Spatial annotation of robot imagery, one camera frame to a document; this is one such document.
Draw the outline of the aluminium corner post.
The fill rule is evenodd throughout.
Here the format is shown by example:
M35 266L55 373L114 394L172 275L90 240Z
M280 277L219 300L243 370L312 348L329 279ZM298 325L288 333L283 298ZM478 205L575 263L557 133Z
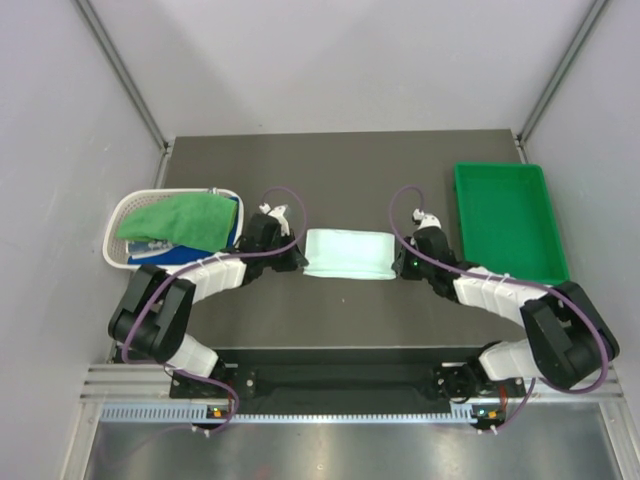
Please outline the aluminium corner post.
M586 14L580 21L577 30L570 39L570 42L564 48L551 76L534 103L533 108L527 115L523 127L515 135L515 143L520 150L524 150L527 141L531 138L556 94L559 92L574 63L578 60L589 37L605 15L610 4L610 0L594 0L590 2Z
M151 110L94 5L88 0L72 0L71 3L96 40L117 81L123 88L154 143L159 147L161 152L166 152L169 148L169 141L153 117Z

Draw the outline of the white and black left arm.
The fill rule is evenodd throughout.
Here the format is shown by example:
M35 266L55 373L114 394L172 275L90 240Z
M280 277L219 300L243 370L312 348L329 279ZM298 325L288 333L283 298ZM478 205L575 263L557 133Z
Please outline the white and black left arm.
M142 265L132 276L109 325L109 336L145 359L192 376L205 396L226 387L219 355L186 333L192 306L226 290L249 285L266 269L292 272L308 265L288 221L288 207L261 206L237 243L171 272Z

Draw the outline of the right aluminium corner post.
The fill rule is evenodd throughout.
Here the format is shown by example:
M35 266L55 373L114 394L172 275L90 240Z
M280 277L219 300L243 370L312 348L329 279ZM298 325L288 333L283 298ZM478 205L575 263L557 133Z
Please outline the right aluminium corner post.
M577 30L570 39L570 42L564 48L551 76L534 103L533 108L527 115L523 127L515 135L515 143L520 150L524 150L527 141L531 138L556 94L559 92L574 63L578 60L589 37L605 15L610 4L610 0L594 0L590 2L586 14L580 21Z

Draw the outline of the green plastic bin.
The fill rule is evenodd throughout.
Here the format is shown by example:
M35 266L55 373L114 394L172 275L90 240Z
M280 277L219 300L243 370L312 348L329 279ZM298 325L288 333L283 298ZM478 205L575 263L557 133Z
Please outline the green plastic bin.
M570 279L540 167L459 163L454 167L454 188L467 260L540 284Z

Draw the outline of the pale mint towel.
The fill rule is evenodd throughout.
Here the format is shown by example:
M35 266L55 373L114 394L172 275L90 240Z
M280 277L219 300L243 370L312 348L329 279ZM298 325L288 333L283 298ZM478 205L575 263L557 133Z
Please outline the pale mint towel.
M393 280L395 237L390 233L344 229L307 231L303 273L316 278Z

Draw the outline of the white plastic basket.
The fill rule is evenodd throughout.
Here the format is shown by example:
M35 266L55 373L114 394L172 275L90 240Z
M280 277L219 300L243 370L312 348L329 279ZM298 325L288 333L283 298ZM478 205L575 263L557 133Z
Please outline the white plastic basket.
M151 189L151 190L139 190L125 196L115 207L111 218L107 224L107 229L103 241L103 257L105 261L114 268L124 270L135 270L136 264L130 263L129 259L132 257L128 251L127 242L124 239L118 239L116 237L116 230L121 226L122 221L134 211L147 207L152 204L156 204L167 198L184 195L190 193L204 193L217 194L221 197L225 197L233 200L236 204L235 218L231 224L229 230L227 245L232 246L240 237L240 233L244 223L245 208L242 198L234 191L213 188L187 188L187 189Z

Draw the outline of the green towel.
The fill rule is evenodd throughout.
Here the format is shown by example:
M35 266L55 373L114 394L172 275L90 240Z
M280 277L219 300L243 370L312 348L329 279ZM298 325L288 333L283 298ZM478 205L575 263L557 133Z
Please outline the green towel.
M214 253L227 245L237 209L236 201L210 192L181 193L133 210L115 236Z

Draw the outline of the left aluminium corner post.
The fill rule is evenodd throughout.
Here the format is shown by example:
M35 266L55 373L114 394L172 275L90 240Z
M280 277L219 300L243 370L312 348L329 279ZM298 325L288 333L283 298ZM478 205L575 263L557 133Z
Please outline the left aluminium corner post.
M161 152L166 152L169 148L169 141L153 117L151 110L94 5L88 0L72 0L71 3L96 40L117 81L123 88L154 143L159 147Z

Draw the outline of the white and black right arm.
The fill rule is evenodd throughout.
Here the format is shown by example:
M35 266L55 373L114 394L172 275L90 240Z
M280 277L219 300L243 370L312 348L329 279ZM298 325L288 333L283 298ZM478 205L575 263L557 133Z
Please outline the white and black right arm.
M490 343L469 360L466 380L474 393L490 395L516 378L573 395L604 384L619 344L579 284L536 284L459 260L435 225L398 240L394 268L401 278L425 280L438 296L507 319L526 334L519 342Z

